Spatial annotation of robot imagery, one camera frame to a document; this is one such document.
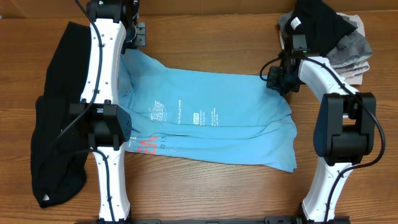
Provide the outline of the light blue printed t-shirt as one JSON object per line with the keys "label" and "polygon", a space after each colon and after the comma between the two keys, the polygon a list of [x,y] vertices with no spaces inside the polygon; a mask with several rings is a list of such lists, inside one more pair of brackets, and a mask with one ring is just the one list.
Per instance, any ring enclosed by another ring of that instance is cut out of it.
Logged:
{"label": "light blue printed t-shirt", "polygon": [[168,68],[128,50],[118,94],[132,119],[129,152],[286,172],[297,166],[290,106],[259,77]]}

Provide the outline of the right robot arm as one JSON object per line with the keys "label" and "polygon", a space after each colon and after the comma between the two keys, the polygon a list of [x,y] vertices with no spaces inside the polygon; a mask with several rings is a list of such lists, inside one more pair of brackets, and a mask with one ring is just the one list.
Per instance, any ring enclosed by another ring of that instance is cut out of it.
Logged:
{"label": "right robot arm", "polygon": [[304,35],[284,39],[279,66],[270,62],[264,81],[281,96],[306,85],[320,102],[313,133],[317,169],[307,196],[294,216],[266,217],[265,223],[349,223],[335,207],[350,173],[374,145],[376,98],[347,84],[326,57],[307,47]]}

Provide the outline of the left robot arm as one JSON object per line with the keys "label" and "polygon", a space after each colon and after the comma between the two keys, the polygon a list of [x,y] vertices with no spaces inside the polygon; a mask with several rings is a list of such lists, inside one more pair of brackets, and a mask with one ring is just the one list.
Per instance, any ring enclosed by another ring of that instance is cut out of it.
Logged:
{"label": "left robot arm", "polygon": [[90,60],[79,103],[70,105],[73,124],[87,140],[96,160],[100,190],[97,223],[131,223],[124,156],[131,136],[130,114],[119,104],[119,61],[127,49],[145,44],[138,23],[139,0],[89,1]]}

